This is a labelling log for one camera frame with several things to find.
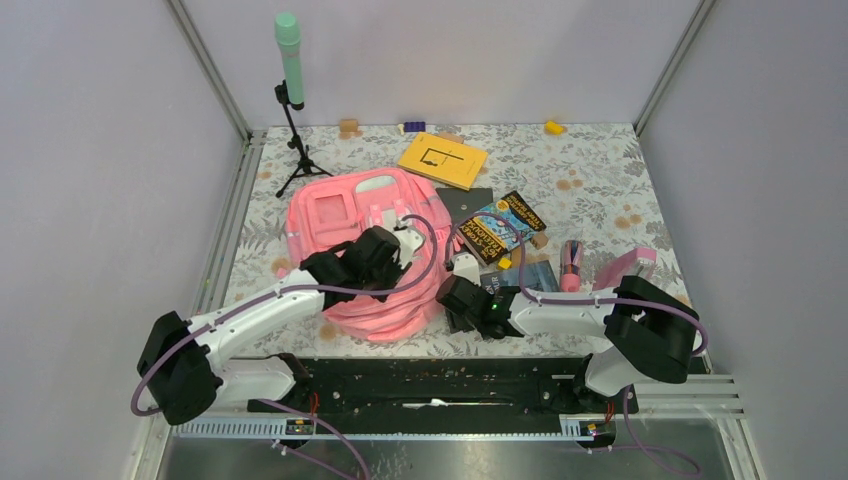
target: black tripod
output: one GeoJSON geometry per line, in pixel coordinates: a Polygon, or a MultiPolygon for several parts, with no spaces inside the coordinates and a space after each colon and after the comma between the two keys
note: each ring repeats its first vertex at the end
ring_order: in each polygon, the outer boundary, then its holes
{"type": "Polygon", "coordinates": [[[297,161],[297,168],[294,170],[294,173],[291,174],[288,180],[286,180],[285,185],[277,192],[277,198],[281,198],[283,196],[283,192],[286,191],[286,187],[289,186],[292,180],[295,178],[303,178],[303,177],[311,177],[314,175],[329,175],[333,176],[330,172],[324,170],[323,168],[315,165],[309,158],[309,146],[304,147],[303,142],[300,140],[300,135],[297,134],[297,130],[294,128],[294,122],[291,119],[291,113],[289,113],[289,105],[291,102],[289,101],[289,91],[286,88],[286,81],[283,80],[283,83],[274,87],[274,93],[277,95],[277,101],[280,102],[280,105],[283,106],[283,110],[286,112],[286,119],[289,121],[289,128],[292,129],[292,139],[289,140],[287,145],[289,148],[296,148],[298,153],[300,153],[300,160],[297,161]]]}

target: dark blue object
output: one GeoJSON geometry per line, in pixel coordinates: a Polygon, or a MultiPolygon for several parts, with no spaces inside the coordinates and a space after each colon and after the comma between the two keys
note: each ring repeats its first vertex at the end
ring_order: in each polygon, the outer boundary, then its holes
{"type": "Polygon", "coordinates": [[[423,132],[424,126],[424,122],[403,122],[403,132],[423,132]]]}

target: pink backpack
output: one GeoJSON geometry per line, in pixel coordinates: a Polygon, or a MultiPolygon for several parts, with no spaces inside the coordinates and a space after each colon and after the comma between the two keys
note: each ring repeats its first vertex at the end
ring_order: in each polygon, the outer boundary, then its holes
{"type": "MultiPolygon", "coordinates": [[[[295,192],[286,219],[286,236],[292,262],[339,243],[355,240],[368,227],[394,226],[407,213],[426,218],[436,230],[439,251],[444,252],[451,219],[429,180],[399,168],[380,168],[317,180],[295,192]]],[[[427,229],[414,220],[426,235],[427,229]]],[[[416,252],[412,266],[398,282],[416,278],[430,261],[428,241],[416,252]]],[[[394,342],[422,329],[441,311],[435,295],[447,274],[439,258],[421,283],[390,295],[385,303],[364,295],[324,312],[327,320],[355,337],[371,342],[394,342]]]]}

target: microphone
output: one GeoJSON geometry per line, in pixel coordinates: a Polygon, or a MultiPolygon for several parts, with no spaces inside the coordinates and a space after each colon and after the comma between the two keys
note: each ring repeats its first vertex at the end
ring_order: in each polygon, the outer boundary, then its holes
{"type": "Polygon", "coordinates": [[[300,24],[289,12],[277,15],[274,36],[283,55],[283,72],[289,103],[295,110],[303,109],[303,76],[300,73],[300,24]]]}

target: floral tablecloth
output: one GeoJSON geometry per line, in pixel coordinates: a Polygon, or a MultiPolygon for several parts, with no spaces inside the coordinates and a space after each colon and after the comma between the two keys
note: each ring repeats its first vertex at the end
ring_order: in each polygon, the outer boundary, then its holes
{"type": "MultiPolygon", "coordinates": [[[[394,166],[415,134],[394,126],[361,127],[363,135],[339,138],[337,127],[303,128],[310,157],[333,174],[394,166]]],[[[550,260],[558,275],[559,249],[568,238],[585,244],[583,289],[595,272],[636,246],[658,252],[651,281],[688,303],[683,278],[663,223],[638,140],[629,124],[567,125],[551,136],[541,125],[430,126],[489,152],[475,187],[492,187],[495,198],[513,189],[548,224],[550,242],[529,247],[530,261],[550,260]]],[[[284,220],[294,191],[310,179],[295,180],[285,196],[274,196],[297,163],[286,146],[288,128],[272,128],[262,153],[224,304],[229,305],[291,269],[284,220]]],[[[298,356],[584,356],[605,349],[603,339],[545,333],[525,338],[483,340],[476,332],[450,334],[444,316],[422,331],[392,344],[374,344],[343,334],[321,315],[288,323],[250,345],[242,356],[290,352],[298,356]]]]}

